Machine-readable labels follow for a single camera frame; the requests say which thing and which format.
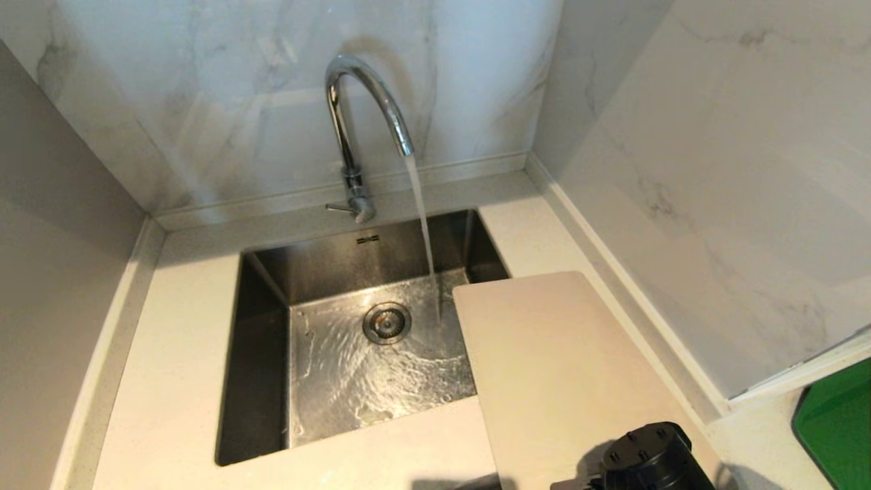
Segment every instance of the green tray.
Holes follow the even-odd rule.
[[[793,432],[833,487],[871,488],[871,359],[807,388]]]

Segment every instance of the gooseneck spout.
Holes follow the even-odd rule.
[[[342,75],[351,75],[359,80],[375,98],[375,103],[378,104],[381,113],[384,114],[384,119],[387,120],[390,134],[393,136],[399,154],[408,157],[414,154],[415,149],[411,145],[411,137],[408,135],[408,128],[405,126],[405,120],[402,118],[399,106],[396,105],[396,101],[375,70],[354,56],[339,55],[335,57],[327,67],[324,81],[327,88],[329,111],[333,117],[335,137],[339,142],[341,157],[345,162],[342,177],[348,191],[348,207],[327,205],[327,209],[348,211],[354,215],[354,219],[358,223],[363,223],[375,217],[375,207],[369,199],[366,186],[363,185],[360,166],[354,161],[354,154],[348,142],[348,129],[341,112],[339,80]]]

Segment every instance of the drain strainer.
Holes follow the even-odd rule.
[[[376,344],[393,344],[411,329],[411,315],[399,303],[379,303],[363,318],[363,333]]]

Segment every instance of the marble wall tile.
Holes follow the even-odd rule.
[[[0,37],[146,210],[339,181],[323,74],[369,62],[423,166],[530,149],[562,2],[12,0]],[[403,169],[354,83],[364,171]]]
[[[603,4],[566,4],[534,151],[720,390],[871,323],[871,3],[627,3],[649,40]]]

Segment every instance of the faucet handle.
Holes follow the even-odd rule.
[[[345,213],[356,214],[356,209],[350,208],[348,206],[342,206],[341,204],[327,204],[327,211],[343,211]]]

